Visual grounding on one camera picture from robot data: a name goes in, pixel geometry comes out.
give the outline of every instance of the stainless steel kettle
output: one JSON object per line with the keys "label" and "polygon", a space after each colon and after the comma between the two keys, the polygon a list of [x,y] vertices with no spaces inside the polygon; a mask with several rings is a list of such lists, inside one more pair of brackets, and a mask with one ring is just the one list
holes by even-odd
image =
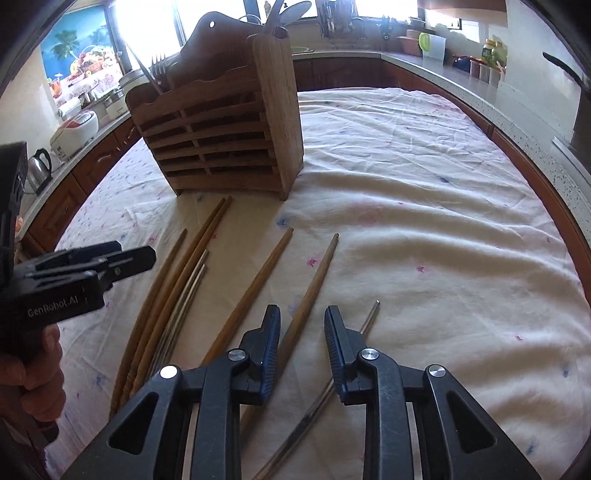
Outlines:
{"label": "stainless steel kettle", "polygon": [[[47,159],[47,165],[41,160],[42,155]],[[43,191],[51,180],[51,158],[45,148],[40,148],[29,158],[27,180],[37,195]]]}

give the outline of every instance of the screw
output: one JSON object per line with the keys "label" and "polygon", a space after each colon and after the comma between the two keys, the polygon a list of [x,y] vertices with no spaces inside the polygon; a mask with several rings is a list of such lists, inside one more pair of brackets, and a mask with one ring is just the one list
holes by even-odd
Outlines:
{"label": "screw", "polygon": [[230,350],[228,352],[228,358],[232,360],[232,362],[239,362],[240,360],[244,360],[246,358],[246,352],[244,350],[240,350],[239,348],[235,348],[234,350]]}
{"label": "screw", "polygon": [[174,365],[167,365],[166,367],[162,367],[160,370],[160,376],[162,378],[172,378],[178,373],[178,369]]}
{"label": "screw", "polygon": [[437,378],[441,378],[446,373],[445,368],[441,365],[431,365],[428,371],[430,375]]}
{"label": "screw", "polygon": [[361,350],[361,356],[366,360],[375,360],[379,357],[379,352],[375,348],[364,348]]}

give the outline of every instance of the countertop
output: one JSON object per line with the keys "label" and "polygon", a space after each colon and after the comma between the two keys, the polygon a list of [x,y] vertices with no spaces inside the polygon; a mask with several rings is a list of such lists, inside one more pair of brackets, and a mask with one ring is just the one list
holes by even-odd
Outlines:
{"label": "countertop", "polygon": [[72,158],[64,162],[55,172],[52,173],[51,182],[45,187],[45,189],[38,195],[26,210],[26,212],[21,212],[21,216],[23,219],[23,224],[15,237],[17,242],[20,242],[22,238],[27,233],[27,229],[31,226],[33,220],[41,210],[41,207],[45,204],[47,199],[51,196],[51,194],[55,191],[57,186],[60,182],[66,178],[66,176],[74,169],[78,162],[82,160],[88,152],[90,152],[101,140],[103,140],[107,135],[109,135],[115,128],[120,126],[123,122],[125,122],[128,118],[131,117],[129,112],[124,113],[120,117],[116,118],[115,120],[110,121],[109,123],[105,124],[103,127],[99,128],[99,131],[96,135],[91,138],[82,149],[76,153]]}
{"label": "countertop", "polygon": [[[568,163],[568,160],[565,160],[566,157],[552,143],[554,137],[559,136],[558,132],[552,129],[536,113],[517,102],[515,100],[515,93],[509,96],[502,91],[502,84],[497,89],[451,66],[444,66],[429,59],[401,53],[363,50],[314,51],[295,54],[294,60],[329,57],[381,58],[409,72],[415,73],[442,87],[452,95],[457,96],[491,121],[533,160],[544,175],[552,182],[554,188],[556,188],[559,195],[569,207],[575,220],[577,220],[587,242],[591,244],[591,206],[588,201],[588,199],[591,199],[591,187],[585,182],[582,183],[580,178],[577,178],[575,181],[574,178],[578,175],[577,169],[565,165],[565,162]],[[35,215],[39,212],[43,203],[49,198],[59,182],[70,173],[74,166],[100,140],[128,118],[129,113],[126,113],[117,120],[105,125],[99,130],[94,139],[59,170],[54,180],[36,198],[24,215],[24,225],[17,235],[17,241],[22,239]]]}

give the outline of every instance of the knife block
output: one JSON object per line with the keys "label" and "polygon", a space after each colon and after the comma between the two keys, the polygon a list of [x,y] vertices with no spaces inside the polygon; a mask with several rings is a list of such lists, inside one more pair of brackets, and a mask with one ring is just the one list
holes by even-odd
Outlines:
{"label": "knife block", "polygon": [[245,51],[246,65],[215,80],[189,81],[160,96],[144,84],[128,94],[135,125],[177,194],[247,189],[285,200],[303,167],[289,38],[251,35]]}

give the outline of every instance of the bowl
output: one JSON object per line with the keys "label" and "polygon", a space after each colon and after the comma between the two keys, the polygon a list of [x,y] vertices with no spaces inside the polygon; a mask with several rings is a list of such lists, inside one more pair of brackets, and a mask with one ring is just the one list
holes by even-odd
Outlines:
{"label": "bowl", "polygon": [[402,51],[407,55],[413,55],[415,57],[422,57],[423,52],[418,46],[418,39],[414,37],[397,37],[402,44]]}

